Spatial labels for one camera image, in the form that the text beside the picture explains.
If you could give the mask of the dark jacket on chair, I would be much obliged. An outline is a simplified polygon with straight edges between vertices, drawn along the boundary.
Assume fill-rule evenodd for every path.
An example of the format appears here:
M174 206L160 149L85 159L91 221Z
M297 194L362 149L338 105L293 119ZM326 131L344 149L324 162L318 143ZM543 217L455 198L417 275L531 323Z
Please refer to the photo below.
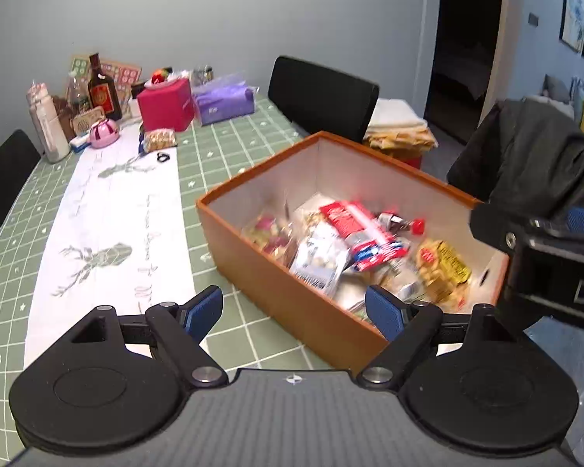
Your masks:
M584 208L584 133L532 99L501 100L473 132L447 182L500 209L563 220Z

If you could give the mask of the mixed veggie chips clear bag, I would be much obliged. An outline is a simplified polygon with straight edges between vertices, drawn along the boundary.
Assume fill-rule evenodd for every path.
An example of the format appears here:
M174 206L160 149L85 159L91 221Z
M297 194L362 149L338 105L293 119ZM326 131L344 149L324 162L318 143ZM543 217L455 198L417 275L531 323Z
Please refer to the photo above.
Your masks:
M241 235L276 262L290 266L296 251L296 242L288 220L264 211L241 229Z

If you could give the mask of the black chair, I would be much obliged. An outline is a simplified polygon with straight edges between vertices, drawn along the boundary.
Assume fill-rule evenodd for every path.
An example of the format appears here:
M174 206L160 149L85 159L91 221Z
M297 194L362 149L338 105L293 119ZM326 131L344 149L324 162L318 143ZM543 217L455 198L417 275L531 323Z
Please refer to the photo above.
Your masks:
M23 130L15 130L0 147L0 229L40 153Z
M308 134L328 132L360 144L378 102L371 81L290 56L276 58L268 98Z

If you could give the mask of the white long snack sachet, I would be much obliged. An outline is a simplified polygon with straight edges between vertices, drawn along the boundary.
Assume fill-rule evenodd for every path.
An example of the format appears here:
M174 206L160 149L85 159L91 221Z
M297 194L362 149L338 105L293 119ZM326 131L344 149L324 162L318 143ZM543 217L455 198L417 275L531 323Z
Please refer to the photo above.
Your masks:
M369 271L347 269L341 274L334 302L349 312L363 309L370 286L382 287L402 302L413 302L425 293L415 265L407 258L400 258Z

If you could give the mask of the magenta tissue box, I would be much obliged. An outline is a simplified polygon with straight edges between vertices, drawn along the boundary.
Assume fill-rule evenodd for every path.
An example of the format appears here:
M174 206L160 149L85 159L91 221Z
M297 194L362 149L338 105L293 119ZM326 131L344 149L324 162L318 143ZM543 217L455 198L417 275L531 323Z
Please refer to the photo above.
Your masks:
M190 82L180 78L163 88L145 88L137 102L145 132L168 129L184 132L195 117Z

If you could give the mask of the beige small radio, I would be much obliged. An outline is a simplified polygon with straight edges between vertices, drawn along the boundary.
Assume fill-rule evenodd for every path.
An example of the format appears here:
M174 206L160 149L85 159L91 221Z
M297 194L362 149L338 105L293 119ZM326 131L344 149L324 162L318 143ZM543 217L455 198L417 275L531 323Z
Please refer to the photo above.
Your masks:
M77 135L83 135L89 131L90 127L105 118L102 107L94 107L85 112L77 114L71 120L71 126Z

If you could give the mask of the black chair far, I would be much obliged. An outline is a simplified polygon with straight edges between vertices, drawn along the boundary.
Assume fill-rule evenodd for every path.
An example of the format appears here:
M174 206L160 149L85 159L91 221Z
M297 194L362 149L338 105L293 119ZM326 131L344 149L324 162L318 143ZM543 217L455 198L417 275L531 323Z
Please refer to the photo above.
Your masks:
M328 132L360 144L378 102L371 81L290 56L276 58L268 98L308 134Z

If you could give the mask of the yellow corn snack bag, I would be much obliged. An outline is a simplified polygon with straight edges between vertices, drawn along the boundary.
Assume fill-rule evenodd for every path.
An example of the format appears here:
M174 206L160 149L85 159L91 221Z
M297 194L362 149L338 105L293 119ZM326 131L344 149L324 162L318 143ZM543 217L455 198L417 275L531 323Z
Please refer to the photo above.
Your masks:
M452 245L442 239L425 239L415 253L415 266L429 302L448 313L465 308L471 269Z

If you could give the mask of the white pink tumbler bottle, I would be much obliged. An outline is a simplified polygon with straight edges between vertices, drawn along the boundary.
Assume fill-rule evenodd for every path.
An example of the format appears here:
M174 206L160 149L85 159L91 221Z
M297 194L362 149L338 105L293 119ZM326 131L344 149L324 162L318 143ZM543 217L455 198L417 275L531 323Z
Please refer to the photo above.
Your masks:
M27 92L29 112L45 156L57 163L70 154L68 140L45 83L32 82Z

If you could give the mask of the nut snack bag far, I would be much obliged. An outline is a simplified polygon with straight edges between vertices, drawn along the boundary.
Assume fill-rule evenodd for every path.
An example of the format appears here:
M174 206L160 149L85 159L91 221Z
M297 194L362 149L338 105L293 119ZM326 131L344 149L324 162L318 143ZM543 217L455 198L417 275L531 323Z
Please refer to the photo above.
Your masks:
M176 132L173 129L144 131L140 135L140 152L148 154L176 147Z

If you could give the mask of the red long snack sachet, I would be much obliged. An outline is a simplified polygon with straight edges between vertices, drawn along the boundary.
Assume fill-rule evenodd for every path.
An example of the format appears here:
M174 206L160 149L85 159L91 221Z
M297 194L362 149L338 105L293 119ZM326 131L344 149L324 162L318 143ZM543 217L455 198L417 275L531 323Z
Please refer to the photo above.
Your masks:
M371 271L408 255L409 245L384 229L357 201L333 201L321 205L322 214L349 248L349 268Z

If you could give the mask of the red-capped bottle of dark balls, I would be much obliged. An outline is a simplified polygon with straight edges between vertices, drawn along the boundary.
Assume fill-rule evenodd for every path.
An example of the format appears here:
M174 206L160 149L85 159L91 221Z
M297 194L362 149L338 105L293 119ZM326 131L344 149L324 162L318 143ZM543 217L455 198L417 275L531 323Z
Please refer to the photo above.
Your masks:
M425 232L423 218L406 219L394 212L382 212L378 214L378 222L385 230L393 234L409 232L412 235L423 235Z

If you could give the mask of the framed wall picture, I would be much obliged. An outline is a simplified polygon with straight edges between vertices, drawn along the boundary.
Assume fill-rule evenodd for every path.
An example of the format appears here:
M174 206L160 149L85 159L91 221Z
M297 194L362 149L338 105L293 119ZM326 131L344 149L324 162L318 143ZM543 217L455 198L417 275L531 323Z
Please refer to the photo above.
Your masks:
M560 40L573 51L584 47L584 0L563 0Z

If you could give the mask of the purple tissue pack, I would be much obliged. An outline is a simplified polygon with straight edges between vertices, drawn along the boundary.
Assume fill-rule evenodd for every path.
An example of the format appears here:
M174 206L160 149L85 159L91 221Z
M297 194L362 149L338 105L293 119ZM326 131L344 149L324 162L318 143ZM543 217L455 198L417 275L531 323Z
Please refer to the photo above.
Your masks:
M193 100L198 120L202 126L253 114L255 111L254 86L246 83L239 74L214 78L193 89Z

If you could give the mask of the white hawthorn balls packet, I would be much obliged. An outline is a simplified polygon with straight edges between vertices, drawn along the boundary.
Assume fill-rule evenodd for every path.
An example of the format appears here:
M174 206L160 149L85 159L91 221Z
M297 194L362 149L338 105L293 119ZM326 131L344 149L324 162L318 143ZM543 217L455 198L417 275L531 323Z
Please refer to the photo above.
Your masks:
M328 297L335 295L349 248L327 221L319 221L298 243L290 273Z

